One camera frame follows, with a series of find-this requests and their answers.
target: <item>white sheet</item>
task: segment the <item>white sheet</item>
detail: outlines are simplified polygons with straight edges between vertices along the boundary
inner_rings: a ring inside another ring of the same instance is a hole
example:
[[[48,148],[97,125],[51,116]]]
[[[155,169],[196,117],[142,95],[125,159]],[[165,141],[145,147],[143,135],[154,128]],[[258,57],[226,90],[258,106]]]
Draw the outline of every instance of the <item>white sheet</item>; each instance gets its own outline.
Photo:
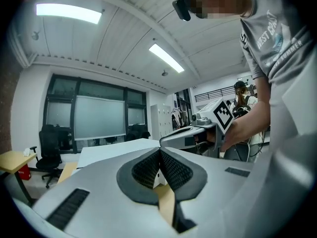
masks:
[[[113,158],[129,152],[153,147],[159,147],[159,142],[157,140],[144,138],[112,145],[84,147],[81,151],[77,168],[82,168],[94,162]]]

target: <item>red bag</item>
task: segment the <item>red bag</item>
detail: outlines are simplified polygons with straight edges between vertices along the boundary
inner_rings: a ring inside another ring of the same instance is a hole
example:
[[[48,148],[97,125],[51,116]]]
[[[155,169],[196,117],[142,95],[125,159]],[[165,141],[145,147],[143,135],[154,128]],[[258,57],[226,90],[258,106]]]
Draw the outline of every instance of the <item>red bag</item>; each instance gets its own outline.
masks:
[[[30,170],[27,164],[20,168],[19,176],[23,180],[29,180],[31,178]]]

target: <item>ceiling light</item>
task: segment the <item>ceiling light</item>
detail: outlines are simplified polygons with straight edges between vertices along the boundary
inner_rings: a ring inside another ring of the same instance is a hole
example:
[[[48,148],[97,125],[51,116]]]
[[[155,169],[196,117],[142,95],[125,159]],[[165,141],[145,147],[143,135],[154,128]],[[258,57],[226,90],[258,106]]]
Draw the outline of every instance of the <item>ceiling light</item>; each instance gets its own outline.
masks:
[[[162,48],[160,48],[157,44],[154,44],[150,47],[149,51],[153,54],[157,55],[164,62],[169,64],[173,69],[175,69],[178,73],[184,71],[183,67],[179,65],[177,61],[174,60],[168,53],[166,53]]]
[[[101,17],[100,12],[76,7],[67,4],[39,3],[36,5],[36,15],[38,16],[60,16],[85,20],[98,24]]]

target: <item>window frame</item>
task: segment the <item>window frame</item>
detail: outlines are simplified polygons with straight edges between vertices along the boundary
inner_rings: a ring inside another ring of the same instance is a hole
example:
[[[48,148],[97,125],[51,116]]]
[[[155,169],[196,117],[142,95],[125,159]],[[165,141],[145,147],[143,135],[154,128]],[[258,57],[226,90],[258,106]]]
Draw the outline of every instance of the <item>window frame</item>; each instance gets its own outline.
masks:
[[[55,81],[57,79],[66,79],[66,80],[72,80],[76,81],[76,87],[73,95],[57,95],[57,94],[50,94],[52,92]],[[147,117],[147,103],[146,103],[146,92],[141,92],[138,90],[134,90],[128,87],[122,87],[122,86],[117,86],[117,85],[112,85],[109,83],[104,83],[96,80],[91,80],[91,79],[85,79],[81,77],[72,77],[72,76],[65,76],[65,75],[58,75],[58,74],[53,74],[49,83],[49,87],[46,93],[46,99],[45,99],[45,104],[44,104],[44,113],[43,113],[43,125],[46,124],[47,121],[47,108],[48,104],[50,101],[53,102],[66,102],[66,103],[71,103],[71,109],[70,109],[70,128],[68,127],[55,127],[58,128],[58,131],[60,130],[67,130],[71,133],[72,135],[72,150],[65,150],[65,151],[60,151],[61,154],[63,153],[79,153],[81,151],[78,151],[76,141],[75,141],[75,128],[74,128],[74,117],[75,117],[75,106],[76,106],[76,99],[77,95],[79,95],[79,89],[80,89],[80,84],[82,82],[85,83],[92,83],[92,84],[98,84],[98,85],[104,85],[107,87],[111,88],[116,88],[123,90],[123,101],[125,103],[125,108],[124,108],[124,115],[125,115],[125,131],[126,135],[131,131],[132,125],[129,125],[129,116],[128,116],[128,109],[129,108],[137,108],[137,109],[143,109],[144,110],[144,120],[145,124],[142,124],[146,130],[148,130],[148,117]],[[142,94],[142,103],[143,104],[135,104],[135,103],[129,103],[128,102],[128,91],[130,92],[135,92],[135,93],[140,93]]]

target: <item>cabinet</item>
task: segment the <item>cabinet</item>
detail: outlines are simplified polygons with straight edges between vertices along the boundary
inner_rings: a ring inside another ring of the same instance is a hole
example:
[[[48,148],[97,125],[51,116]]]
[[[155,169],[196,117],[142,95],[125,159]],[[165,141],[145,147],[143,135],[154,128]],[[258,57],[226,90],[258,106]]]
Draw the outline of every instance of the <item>cabinet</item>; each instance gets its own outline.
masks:
[[[171,107],[164,105],[151,106],[152,139],[159,140],[161,137],[173,131]]]

